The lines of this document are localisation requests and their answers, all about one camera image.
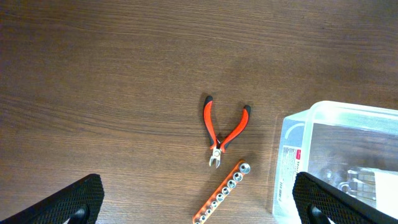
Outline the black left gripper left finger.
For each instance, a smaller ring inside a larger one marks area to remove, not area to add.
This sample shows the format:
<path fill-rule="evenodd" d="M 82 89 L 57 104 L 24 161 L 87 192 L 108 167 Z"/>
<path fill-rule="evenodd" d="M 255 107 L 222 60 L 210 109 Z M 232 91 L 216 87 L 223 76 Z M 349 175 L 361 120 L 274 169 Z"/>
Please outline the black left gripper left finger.
<path fill-rule="evenodd" d="M 1 223 L 95 224 L 103 199 L 100 175 L 89 174 Z"/>

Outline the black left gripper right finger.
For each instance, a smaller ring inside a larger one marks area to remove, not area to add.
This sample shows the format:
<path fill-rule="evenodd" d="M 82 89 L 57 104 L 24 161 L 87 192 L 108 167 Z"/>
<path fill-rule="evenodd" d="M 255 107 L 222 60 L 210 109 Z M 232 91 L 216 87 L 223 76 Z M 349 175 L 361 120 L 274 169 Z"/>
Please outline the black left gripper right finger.
<path fill-rule="evenodd" d="M 397 224 L 397 219 L 343 193 L 308 172 L 296 175 L 292 195 L 306 224 Z"/>

